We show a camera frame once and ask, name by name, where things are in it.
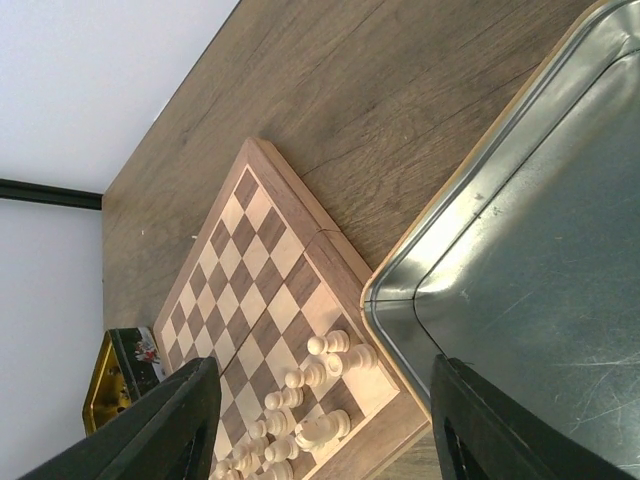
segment table surface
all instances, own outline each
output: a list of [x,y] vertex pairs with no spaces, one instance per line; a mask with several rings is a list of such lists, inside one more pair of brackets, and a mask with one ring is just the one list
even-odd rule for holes
[[249,136],[375,269],[590,3],[242,0],[104,195],[105,326],[153,324]]

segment chess piece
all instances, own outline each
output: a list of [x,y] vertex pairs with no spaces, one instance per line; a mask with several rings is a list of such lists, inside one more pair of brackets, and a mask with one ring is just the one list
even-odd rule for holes
[[247,477],[247,480],[293,480],[293,469],[289,462],[283,460],[271,465],[262,475],[252,473]]
[[296,443],[305,452],[322,447],[334,438],[342,438],[351,430],[351,420],[344,410],[334,410],[316,420],[304,422],[296,435]]
[[242,480],[242,474],[238,470],[229,470],[224,477],[223,480]]
[[289,429],[287,417],[282,412],[274,412],[267,420],[258,420],[249,425],[249,436],[251,438],[265,437],[270,433],[274,437],[279,437]]
[[240,443],[233,448],[233,459],[237,462],[238,470],[245,470],[253,463],[253,455],[261,456],[269,446],[266,437],[254,438],[247,443]]
[[267,410],[279,410],[282,407],[299,407],[302,405],[304,396],[299,388],[285,387],[282,392],[273,392],[264,399],[264,406]]
[[236,463],[233,460],[225,458],[220,460],[213,471],[213,478],[216,480],[223,480],[227,477],[227,474],[232,472],[236,468]]
[[287,458],[293,460],[298,458],[300,448],[291,435],[276,440],[269,445],[264,451],[264,458],[269,463],[278,463]]
[[346,353],[332,353],[327,358],[327,372],[332,377],[344,375],[353,368],[369,370],[378,365],[378,354],[371,345],[360,344]]
[[292,370],[284,377],[284,383],[289,388],[300,388],[303,385],[318,387],[326,381],[327,370],[321,363],[312,363],[304,370]]
[[307,350],[311,355],[346,352],[349,350],[349,335],[343,330],[334,330],[326,336],[311,337],[307,342]]

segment chessboard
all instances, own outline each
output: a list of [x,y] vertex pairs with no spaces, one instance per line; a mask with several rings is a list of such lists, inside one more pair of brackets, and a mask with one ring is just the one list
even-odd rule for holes
[[[269,417],[265,396],[284,387],[287,372],[312,362],[326,365],[326,354],[309,354],[309,338],[343,330],[351,345],[378,349],[359,308],[370,275],[275,147],[247,140],[154,326],[168,373],[196,357],[218,362],[222,403],[212,472],[249,440],[249,425]],[[428,427],[393,365],[382,352],[378,357],[373,369],[305,385],[302,404],[281,409],[289,420],[281,436],[338,409],[351,421],[345,437],[289,460],[296,480],[346,478],[347,471],[349,478],[362,478]],[[398,408],[405,409],[404,419]],[[384,429],[387,437],[376,438]],[[366,445],[379,445],[379,451],[354,462]],[[245,476],[268,466],[264,459],[255,462]],[[351,476],[358,469],[362,475]]]

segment white wall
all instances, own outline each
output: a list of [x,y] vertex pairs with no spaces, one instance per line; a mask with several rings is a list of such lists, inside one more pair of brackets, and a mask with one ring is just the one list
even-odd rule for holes
[[102,341],[101,214],[0,200],[0,478],[84,437]]
[[238,0],[0,0],[0,178],[102,193]]

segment silver tray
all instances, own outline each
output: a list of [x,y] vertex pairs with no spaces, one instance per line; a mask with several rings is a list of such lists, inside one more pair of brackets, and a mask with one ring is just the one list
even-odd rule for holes
[[583,16],[363,298],[427,406],[443,352],[640,477],[640,1]]

